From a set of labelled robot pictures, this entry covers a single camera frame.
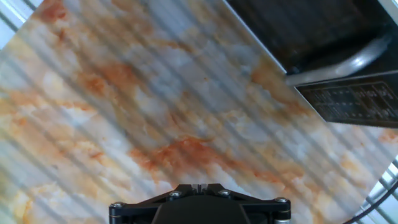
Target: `marble pattern surface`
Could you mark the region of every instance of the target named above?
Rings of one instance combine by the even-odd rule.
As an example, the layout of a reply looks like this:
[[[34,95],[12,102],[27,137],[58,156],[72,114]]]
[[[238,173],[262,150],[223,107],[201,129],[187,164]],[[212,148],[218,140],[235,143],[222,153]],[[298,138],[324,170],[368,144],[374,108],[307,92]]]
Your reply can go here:
[[[397,148],[324,123],[219,0],[45,0],[0,53],[1,223],[107,223],[198,183],[341,223]]]

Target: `metal edge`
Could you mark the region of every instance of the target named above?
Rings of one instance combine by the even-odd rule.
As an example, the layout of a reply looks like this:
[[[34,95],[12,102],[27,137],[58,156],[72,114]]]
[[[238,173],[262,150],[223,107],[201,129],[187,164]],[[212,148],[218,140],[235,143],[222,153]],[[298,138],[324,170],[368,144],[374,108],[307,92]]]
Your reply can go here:
[[[322,119],[323,122],[327,123],[330,121],[326,121],[319,113],[318,111],[311,105],[310,102],[308,102],[308,100],[301,94],[301,92],[296,88],[296,86],[294,87],[294,89],[300,94],[300,96],[305,100],[305,102],[307,102],[308,105],[310,105],[310,107],[317,113],[317,115]]]
[[[285,68],[279,63],[279,61],[274,57],[274,55],[268,50],[268,48],[257,38],[257,36],[251,31],[251,29],[246,25],[246,23],[242,20],[242,18],[235,12],[231,5],[228,3],[229,0],[223,0],[225,6],[232,12],[232,14],[238,19],[238,21],[244,26],[244,28],[250,33],[250,35],[254,38],[254,40],[260,45],[260,47],[265,50],[268,56],[276,63],[276,65],[286,73]]]
[[[21,10],[18,9],[13,3],[10,3],[9,0],[0,0],[0,2],[16,16],[22,22],[22,24],[26,22],[27,18],[29,18],[25,14],[21,13]]]
[[[392,71],[388,71],[388,72],[379,72],[379,73],[374,73],[371,75],[361,75],[359,77],[339,78],[338,80],[325,80],[322,82],[301,84],[301,85],[294,86],[294,88],[301,87],[301,86],[312,86],[312,85],[317,85],[317,84],[324,84],[324,83],[328,83],[328,82],[340,82],[340,81],[347,81],[347,80],[355,80],[355,79],[359,79],[359,78],[376,77],[376,76],[380,76],[380,75],[391,75],[393,73],[398,73],[398,70],[392,70]]]

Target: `screw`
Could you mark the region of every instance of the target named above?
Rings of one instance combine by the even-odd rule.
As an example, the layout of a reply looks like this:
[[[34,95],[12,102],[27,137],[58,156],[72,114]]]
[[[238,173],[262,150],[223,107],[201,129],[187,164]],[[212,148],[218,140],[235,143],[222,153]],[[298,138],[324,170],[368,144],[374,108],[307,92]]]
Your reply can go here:
[[[172,192],[169,193],[169,195],[170,195],[171,197],[179,197],[179,196],[181,196],[181,194],[182,194],[182,192],[181,192],[181,191],[178,191],[178,190],[174,190],[174,191],[172,191]]]
[[[110,205],[110,207],[112,207],[112,208],[121,208],[121,207],[123,207],[125,204],[126,204],[126,203],[124,203],[124,202],[115,202],[115,203],[112,203],[112,204]]]
[[[285,202],[287,202],[287,199],[283,198],[283,197],[277,197],[277,198],[275,198],[275,201],[279,202],[279,203],[285,203]]]
[[[226,190],[226,189],[220,190],[220,191],[218,192],[218,194],[220,194],[220,195],[222,195],[222,196],[228,196],[230,193],[231,193],[231,191],[230,191],[230,190]]]

